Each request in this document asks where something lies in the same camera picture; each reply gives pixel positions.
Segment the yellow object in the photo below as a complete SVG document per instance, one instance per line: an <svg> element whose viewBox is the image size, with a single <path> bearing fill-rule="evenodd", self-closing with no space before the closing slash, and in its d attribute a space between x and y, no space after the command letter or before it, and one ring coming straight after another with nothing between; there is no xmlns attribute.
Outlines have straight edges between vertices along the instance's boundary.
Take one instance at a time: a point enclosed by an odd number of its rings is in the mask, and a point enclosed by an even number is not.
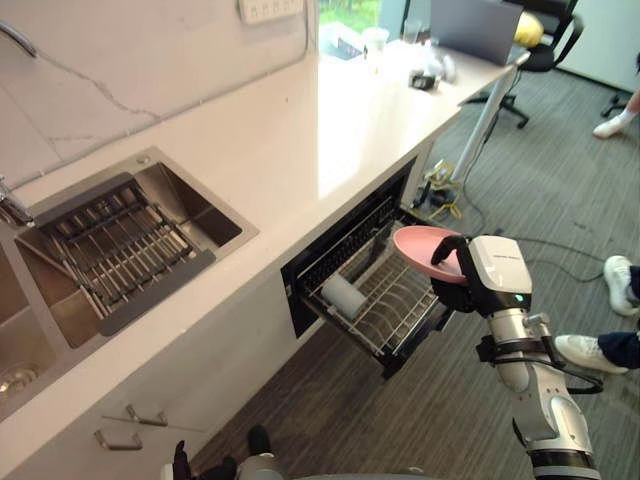
<svg viewBox="0 0 640 480"><path fill-rule="evenodd" d="M530 13L522 12L513 41L523 47L532 48L540 43L543 34L544 28L540 20Z"/></svg>
<svg viewBox="0 0 640 480"><path fill-rule="evenodd" d="M441 159L424 176L425 180L429 180L429 183L431 184L430 188L432 191L451 190L456 194L454 199L450 203L444 203L440 205L440 207L435 212L429 215L429 217L427 217L429 220L434 219L446 210L448 210L449 213L451 213L451 215L453 215L455 218L462 218L462 212L456 205L459 197L458 190L460 188L460 185L457 182L451 181L453 170L453 165Z"/></svg>

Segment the dish rack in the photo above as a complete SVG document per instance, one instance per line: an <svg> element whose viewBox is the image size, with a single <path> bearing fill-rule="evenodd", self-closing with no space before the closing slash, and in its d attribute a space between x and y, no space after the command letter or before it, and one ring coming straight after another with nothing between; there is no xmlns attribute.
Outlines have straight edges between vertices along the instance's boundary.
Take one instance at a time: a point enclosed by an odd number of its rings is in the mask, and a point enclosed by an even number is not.
<svg viewBox="0 0 640 480"><path fill-rule="evenodd" d="M47 249L91 305L104 335L215 259L127 177L41 227Z"/></svg>
<svg viewBox="0 0 640 480"><path fill-rule="evenodd" d="M412 269L388 240L402 226L395 222L381 230L337 270L366 297L355 318L347 318L322 296L326 280L314 282L312 271L308 278L301 278L307 306L380 361L385 366L385 378L393 375L429 332L440 330L452 314L438 302L429 277Z"/></svg>

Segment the faucet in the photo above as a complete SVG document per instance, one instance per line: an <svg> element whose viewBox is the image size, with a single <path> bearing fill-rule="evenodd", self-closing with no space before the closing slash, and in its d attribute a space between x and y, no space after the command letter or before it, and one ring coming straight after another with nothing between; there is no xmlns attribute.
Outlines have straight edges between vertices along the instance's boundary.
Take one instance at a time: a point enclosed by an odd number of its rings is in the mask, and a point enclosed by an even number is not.
<svg viewBox="0 0 640 480"><path fill-rule="evenodd" d="M0 218L13 227L34 224L27 207L4 184L3 175L0 175Z"/></svg>
<svg viewBox="0 0 640 480"><path fill-rule="evenodd" d="M33 43L31 43L31 41L23 34L21 34L18 30L13 28L8 23L3 22L2 20L0 20L0 32L6 33L9 38L16 42L20 47L22 47L22 49L27 52L28 55L32 56L33 58L36 58L38 56L38 51L36 50L36 47L33 46Z"/></svg>

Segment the white sneaker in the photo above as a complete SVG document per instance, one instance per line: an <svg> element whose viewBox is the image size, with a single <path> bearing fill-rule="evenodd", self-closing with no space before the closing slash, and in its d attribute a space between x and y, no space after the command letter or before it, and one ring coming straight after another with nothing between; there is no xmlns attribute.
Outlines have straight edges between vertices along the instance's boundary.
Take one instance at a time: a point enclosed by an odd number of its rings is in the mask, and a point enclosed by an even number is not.
<svg viewBox="0 0 640 480"><path fill-rule="evenodd" d="M613 117L611 120L607 120L594 128L592 135L604 140L629 125L631 120L633 120L633 115L621 113Z"/></svg>
<svg viewBox="0 0 640 480"><path fill-rule="evenodd" d="M604 279L609 287L609 304L611 309L623 317L635 315L640 307L631 303L627 297L627 289L631 285L631 262L622 255L607 258L604 262Z"/></svg>
<svg viewBox="0 0 640 480"><path fill-rule="evenodd" d="M611 363L602 353L595 337L560 335L554 339L560 354L576 365L608 373L625 373L628 368Z"/></svg>

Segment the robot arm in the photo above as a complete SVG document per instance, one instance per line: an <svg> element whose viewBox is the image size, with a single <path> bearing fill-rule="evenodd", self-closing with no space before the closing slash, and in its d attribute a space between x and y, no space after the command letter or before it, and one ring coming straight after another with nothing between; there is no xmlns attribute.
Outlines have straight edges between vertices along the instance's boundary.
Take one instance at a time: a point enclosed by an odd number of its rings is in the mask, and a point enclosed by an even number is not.
<svg viewBox="0 0 640 480"><path fill-rule="evenodd" d="M437 264L456 252L465 286L432 280L445 305L478 311L491 335L477 351L496 365L511 394L514 429L536 479L600 479L592 458L587 424L569 394L546 315L530 315L532 282L518 244L511 239L447 237L431 259Z"/></svg>

